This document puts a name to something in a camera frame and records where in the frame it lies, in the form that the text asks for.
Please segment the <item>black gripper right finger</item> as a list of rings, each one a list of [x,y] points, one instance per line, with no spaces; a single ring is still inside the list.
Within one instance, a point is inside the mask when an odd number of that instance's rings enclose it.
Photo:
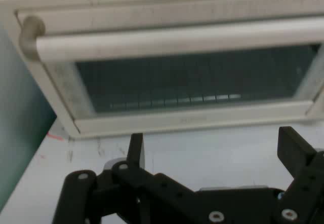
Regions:
[[[290,126],[280,127],[277,156],[293,177],[278,201],[279,223],[323,223],[323,151]]]

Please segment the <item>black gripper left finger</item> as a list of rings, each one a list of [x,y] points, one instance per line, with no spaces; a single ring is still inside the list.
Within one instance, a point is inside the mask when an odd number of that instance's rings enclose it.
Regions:
[[[53,223],[100,223],[115,213],[126,223],[201,223],[196,194],[141,168],[143,152],[143,134],[132,134],[126,159],[111,169],[67,175]]]

